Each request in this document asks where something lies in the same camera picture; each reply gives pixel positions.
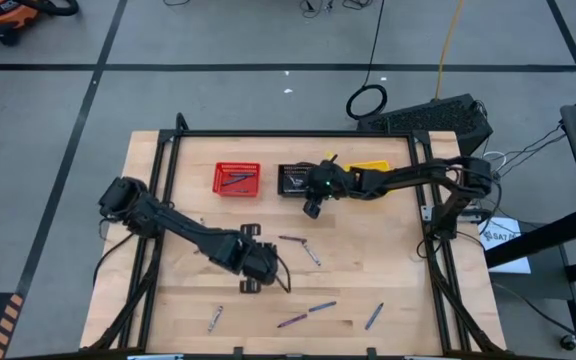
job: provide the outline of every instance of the gray floor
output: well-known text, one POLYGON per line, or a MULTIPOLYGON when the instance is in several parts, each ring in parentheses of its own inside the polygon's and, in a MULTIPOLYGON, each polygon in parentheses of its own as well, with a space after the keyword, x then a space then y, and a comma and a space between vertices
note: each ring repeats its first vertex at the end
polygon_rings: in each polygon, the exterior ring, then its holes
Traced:
MULTIPOLYGON (((0 64, 95 64, 119 0, 79 2, 81 15, 45 18, 18 47, 0 45, 0 64)), ((375 62, 436 64, 456 3, 388 1, 375 62)), ((576 0, 557 3, 576 42, 576 0)), ((304 19, 298 0, 194 0, 176 8, 128 0, 108 63, 366 63, 378 9, 355 12, 338 4, 330 14, 304 19)), ((575 64, 545 0, 466 1, 447 63, 575 64)), ((91 75, 0 71, 0 291, 15 290, 91 75)), ((193 129, 353 129, 344 106, 364 77, 353 71, 105 71, 9 356, 77 348, 102 251, 95 203, 121 170, 132 131, 171 127, 178 111, 193 129)), ((373 72, 370 81, 387 88, 387 109, 394 110, 428 101, 436 74, 373 72)), ((575 72, 448 72, 443 84, 443 97, 471 93, 486 104, 495 130, 488 150, 523 148, 557 125, 560 106, 576 102, 575 72)), ((366 110, 375 105, 360 101, 366 110)), ((503 187, 502 208, 522 220, 547 222, 576 210, 568 144, 540 152, 504 178, 503 187)), ((560 330, 497 295, 511 350, 576 359, 576 351, 559 349, 560 330)), ((564 302, 537 304, 570 323, 564 302)))

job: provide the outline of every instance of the orange vacuum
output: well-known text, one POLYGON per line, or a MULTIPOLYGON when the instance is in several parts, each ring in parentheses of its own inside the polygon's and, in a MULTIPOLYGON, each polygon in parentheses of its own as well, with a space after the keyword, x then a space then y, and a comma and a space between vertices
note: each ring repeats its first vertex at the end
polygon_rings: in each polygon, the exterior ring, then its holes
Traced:
POLYGON ((67 7, 58 7, 50 0, 0 0, 0 41, 7 46, 19 42, 19 31, 32 25, 40 13, 71 16, 79 12, 77 0, 65 0, 67 7))

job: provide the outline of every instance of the white paper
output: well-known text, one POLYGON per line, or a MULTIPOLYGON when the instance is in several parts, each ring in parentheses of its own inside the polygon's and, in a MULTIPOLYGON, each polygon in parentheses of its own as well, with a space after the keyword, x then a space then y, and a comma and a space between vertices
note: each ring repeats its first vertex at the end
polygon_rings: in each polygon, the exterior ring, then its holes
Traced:
MULTIPOLYGON (((479 224, 479 231, 483 230, 486 222, 479 224)), ((519 223, 517 220, 508 218, 494 217, 490 220, 490 225, 486 232, 481 234, 481 243, 486 250, 501 245, 508 240, 512 240, 521 235, 519 223)), ((495 266, 488 269, 490 272, 512 273, 512 274, 530 274, 530 263, 528 259, 521 258, 506 264, 495 266)))

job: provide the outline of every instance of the red basket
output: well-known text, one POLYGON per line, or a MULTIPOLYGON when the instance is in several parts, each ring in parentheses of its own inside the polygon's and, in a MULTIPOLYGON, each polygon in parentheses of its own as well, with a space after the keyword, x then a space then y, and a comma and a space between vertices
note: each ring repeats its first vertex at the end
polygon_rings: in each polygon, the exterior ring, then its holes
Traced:
POLYGON ((256 163, 217 163, 212 192, 221 196, 255 197, 259 192, 261 165, 256 163))

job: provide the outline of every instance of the wooden table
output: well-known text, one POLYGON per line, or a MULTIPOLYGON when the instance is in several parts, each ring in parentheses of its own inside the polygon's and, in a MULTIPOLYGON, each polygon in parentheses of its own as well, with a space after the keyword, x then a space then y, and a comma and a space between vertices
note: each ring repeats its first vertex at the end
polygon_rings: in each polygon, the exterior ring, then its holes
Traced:
MULTIPOLYGON (((156 139, 157 132, 132 134, 124 176, 148 182, 156 139)), ((458 155, 453 133, 431 133, 431 140, 436 158, 458 155)), ((367 347, 375 347, 379 355, 441 354, 427 264, 415 253, 422 232, 413 188, 376 201, 327 201, 317 220, 303 214, 302 199, 277 195, 278 164, 318 163, 327 152, 339 154, 340 164, 387 160, 391 168, 410 165, 407 141, 398 138, 182 138, 172 192, 176 210, 197 221, 203 218, 209 227, 261 224, 257 240, 277 244, 290 268, 293 291, 285 294, 275 284, 260 294, 240 294, 239 278, 193 254, 196 247, 190 242, 166 232, 149 352, 232 354, 234 347, 242 346, 246 354, 364 355, 367 347), (212 193, 218 161, 261 163, 258 197, 212 193), (307 238, 322 266, 316 266, 298 243, 279 240, 281 234, 307 238), (336 306, 277 328, 309 307, 333 300, 336 306), (381 302, 385 303, 381 314, 369 331, 364 330, 381 302), (223 314, 208 334, 219 305, 223 314)), ((164 179, 165 170, 158 196, 164 179)), ((430 198, 429 189, 425 193, 430 198)), ((460 224, 459 230, 478 236, 474 225, 460 224)), ((122 226, 111 226, 105 251, 125 235, 122 226)), ((101 267, 82 346, 93 343, 123 306, 136 243, 120 248, 101 267)), ((464 305, 489 337, 504 347, 482 249, 463 238, 453 240, 452 247, 464 305)), ((452 346, 458 348, 454 313, 447 302, 446 309, 452 346)), ((141 307, 134 319, 131 345, 136 344, 141 307)))

